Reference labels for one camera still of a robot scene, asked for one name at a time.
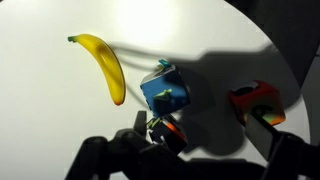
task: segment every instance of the white table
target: white table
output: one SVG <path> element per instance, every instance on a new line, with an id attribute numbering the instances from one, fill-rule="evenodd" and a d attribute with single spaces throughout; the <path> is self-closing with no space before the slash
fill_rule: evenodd
<path id="1" fill-rule="evenodd" d="M 81 33 L 115 47 L 128 83 L 120 107 L 93 57 L 67 41 Z M 192 144 L 205 147 L 182 158 L 266 164 L 226 99 L 230 88 L 254 79 L 280 90 L 287 120 L 276 128 L 310 139 L 305 103 L 284 59 L 222 0 L 4 0 L 0 40 L 0 179 L 63 179 L 85 138 L 111 140 L 132 127 L 136 112 L 147 110 L 140 82 L 160 58 L 182 67 L 193 90 L 193 104 L 178 116 Z"/>

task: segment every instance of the blue carton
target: blue carton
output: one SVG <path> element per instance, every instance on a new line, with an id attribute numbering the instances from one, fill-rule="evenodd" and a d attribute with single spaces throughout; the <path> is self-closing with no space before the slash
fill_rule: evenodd
<path id="1" fill-rule="evenodd" d="M 190 104 L 187 88 L 175 65 L 170 65 L 146 76 L 140 87 L 153 116 L 156 118 Z"/>

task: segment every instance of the colorful object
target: colorful object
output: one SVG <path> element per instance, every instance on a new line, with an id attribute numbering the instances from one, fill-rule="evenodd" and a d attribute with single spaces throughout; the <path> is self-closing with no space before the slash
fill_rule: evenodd
<path id="1" fill-rule="evenodd" d="M 187 89 L 176 66 L 162 60 L 164 68 L 146 76 L 141 89 L 153 112 L 158 118 L 177 111 L 190 103 Z"/>
<path id="2" fill-rule="evenodd" d="M 114 104 L 123 104 L 126 84 L 120 63 L 111 48 L 100 38 L 89 34 L 70 36 L 68 41 L 78 42 L 93 55 L 103 71 Z"/>
<path id="3" fill-rule="evenodd" d="M 277 89 L 262 81 L 252 81 L 228 93 L 238 121 L 246 125 L 248 115 L 257 112 L 270 125 L 285 121 L 285 113 Z"/>
<path id="4" fill-rule="evenodd" d="M 180 124 L 171 115 L 151 119 L 147 128 L 154 144 L 161 144 L 176 154 L 187 145 Z"/>

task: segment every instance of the yellow banana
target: yellow banana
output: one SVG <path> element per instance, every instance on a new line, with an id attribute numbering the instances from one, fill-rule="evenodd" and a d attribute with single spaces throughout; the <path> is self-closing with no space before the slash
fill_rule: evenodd
<path id="1" fill-rule="evenodd" d="M 123 104 L 126 96 L 125 80 L 120 63 L 111 48 L 103 40 L 90 34 L 70 36 L 68 41 L 78 42 L 93 55 L 103 71 L 114 104 Z"/>

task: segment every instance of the red object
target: red object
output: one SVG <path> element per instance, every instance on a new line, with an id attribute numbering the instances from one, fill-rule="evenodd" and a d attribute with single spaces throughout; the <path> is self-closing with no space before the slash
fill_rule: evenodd
<path id="1" fill-rule="evenodd" d="M 285 121 L 285 113 L 277 89 L 262 81 L 253 81 L 228 93 L 238 121 L 245 126 L 252 110 L 262 112 L 263 118 L 276 125 Z"/>

